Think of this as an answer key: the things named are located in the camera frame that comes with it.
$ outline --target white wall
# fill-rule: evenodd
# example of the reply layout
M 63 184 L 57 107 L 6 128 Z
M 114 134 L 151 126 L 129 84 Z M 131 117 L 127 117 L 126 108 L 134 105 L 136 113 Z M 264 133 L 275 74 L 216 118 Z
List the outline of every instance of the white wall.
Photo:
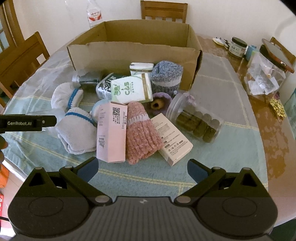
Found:
M 96 0 L 105 20 L 140 19 L 140 0 Z M 170 0 L 187 2 L 187 23 L 196 33 L 231 39 L 236 36 L 260 47 L 275 36 L 296 54 L 296 17 L 280 0 Z M 50 54 L 89 29 L 87 0 L 14 0 L 25 38 L 39 31 Z M 286 89 L 295 89 L 287 81 Z

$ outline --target paper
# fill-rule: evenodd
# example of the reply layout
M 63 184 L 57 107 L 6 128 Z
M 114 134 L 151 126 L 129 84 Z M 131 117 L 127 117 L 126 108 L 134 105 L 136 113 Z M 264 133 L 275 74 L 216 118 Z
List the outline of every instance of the paper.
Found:
M 255 79 L 255 82 L 259 85 L 263 92 L 265 92 L 266 89 L 269 89 L 266 79 L 267 78 L 264 78 L 262 75 L 257 76 Z
M 264 94 L 263 90 L 260 88 L 258 82 L 250 80 L 248 81 L 249 88 L 252 95 L 262 95 Z
M 272 92 L 274 92 L 274 91 L 276 91 L 276 90 L 279 89 L 279 84 L 277 83 L 277 81 L 276 81 L 276 79 L 275 79 L 274 77 L 272 77 L 272 78 L 270 79 L 270 81 L 271 81 L 271 83 L 272 83 L 274 86 L 273 86 L 273 88 L 270 88 L 270 89 L 266 89 L 266 90 L 265 90 L 265 94 L 266 94 L 266 95 L 268 95 L 268 94 L 270 94 L 270 93 L 272 93 Z
M 127 110 L 126 105 L 116 102 L 108 102 L 99 106 L 96 139 L 98 159 L 110 163 L 126 160 Z

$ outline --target gray knit sock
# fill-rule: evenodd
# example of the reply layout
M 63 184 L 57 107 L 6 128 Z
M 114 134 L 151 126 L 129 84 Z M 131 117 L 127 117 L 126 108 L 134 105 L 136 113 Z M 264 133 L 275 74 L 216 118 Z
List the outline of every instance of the gray knit sock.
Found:
M 172 98 L 178 93 L 183 66 L 171 61 L 160 61 L 151 74 L 152 93 L 164 92 Z

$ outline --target water bottle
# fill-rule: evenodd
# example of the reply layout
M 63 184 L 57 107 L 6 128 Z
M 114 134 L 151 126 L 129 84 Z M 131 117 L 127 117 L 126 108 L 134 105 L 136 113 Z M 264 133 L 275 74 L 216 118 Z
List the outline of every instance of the water bottle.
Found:
M 89 20 L 90 28 L 96 26 L 97 24 L 103 22 L 101 8 L 98 6 L 95 0 L 88 0 L 87 5 L 87 18 Z

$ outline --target open cardboard box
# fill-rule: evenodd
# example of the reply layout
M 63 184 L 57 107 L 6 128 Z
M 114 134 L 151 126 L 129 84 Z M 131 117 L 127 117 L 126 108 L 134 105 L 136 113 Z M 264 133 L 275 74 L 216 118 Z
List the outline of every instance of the open cardboard box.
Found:
M 186 91 L 202 60 L 201 46 L 190 25 L 160 20 L 102 22 L 67 48 L 75 70 L 130 75 L 132 62 L 172 61 L 184 68 L 180 89 Z

